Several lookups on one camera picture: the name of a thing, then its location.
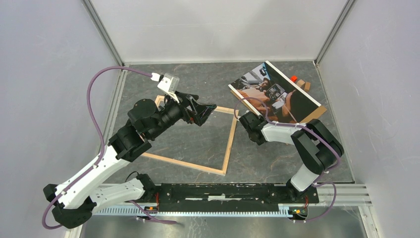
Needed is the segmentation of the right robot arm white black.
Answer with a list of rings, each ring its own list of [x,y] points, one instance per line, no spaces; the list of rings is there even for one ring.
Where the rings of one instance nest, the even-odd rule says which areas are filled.
[[[239,122],[250,140],[258,145],[280,142],[297,149],[303,164],[286,183],[286,196],[292,202],[301,201],[308,188],[322,174],[338,165],[344,155],[342,144],[318,119],[290,124],[268,121],[263,116],[247,112],[239,117]]]

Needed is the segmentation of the printed photo with white border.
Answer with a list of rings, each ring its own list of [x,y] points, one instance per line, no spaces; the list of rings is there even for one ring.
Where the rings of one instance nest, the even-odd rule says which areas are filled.
[[[300,123],[322,104],[299,88],[269,61],[259,64],[228,87],[271,121]]]

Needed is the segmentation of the light wooden picture frame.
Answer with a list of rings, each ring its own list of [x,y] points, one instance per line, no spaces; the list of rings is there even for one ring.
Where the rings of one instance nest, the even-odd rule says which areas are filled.
[[[177,122],[143,157],[224,176],[232,150],[236,117],[232,108],[216,107],[202,126]]]

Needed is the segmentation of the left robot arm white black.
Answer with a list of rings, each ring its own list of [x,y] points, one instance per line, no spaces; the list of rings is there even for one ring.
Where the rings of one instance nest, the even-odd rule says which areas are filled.
[[[108,188],[101,184],[148,151],[151,142],[179,120],[201,126],[216,109],[215,104],[199,103],[197,95],[176,92],[164,99],[162,107],[151,99],[137,101],[128,112],[127,123],[102,146],[97,157],[67,181],[44,187],[47,211],[59,227],[78,227],[94,213],[121,202],[154,199],[156,186],[147,174]]]

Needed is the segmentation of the brown cardboard backing board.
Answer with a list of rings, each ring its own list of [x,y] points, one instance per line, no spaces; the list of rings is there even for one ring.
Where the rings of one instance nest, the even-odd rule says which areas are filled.
[[[238,95],[238,94],[236,94],[234,90],[231,89],[230,92],[239,100],[238,105],[236,105],[234,107],[234,110],[235,111],[238,111],[239,110],[239,105],[243,105],[243,106],[246,107],[246,110],[248,110],[248,111],[250,111],[250,112],[252,112],[254,114],[260,115],[259,112],[256,112],[256,113],[254,112],[252,106],[250,104],[248,104],[248,101],[246,101],[246,100],[240,101],[240,99],[242,99],[241,96]],[[314,110],[313,112],[311,112],[307,117],[305,117],[303,120],[301,120],[300,123],[307,123],[307,122],[309,122],[312,119],[318,119],[326,111],[327,111],[327,108],[325,106],[321,105],[316,110]]]

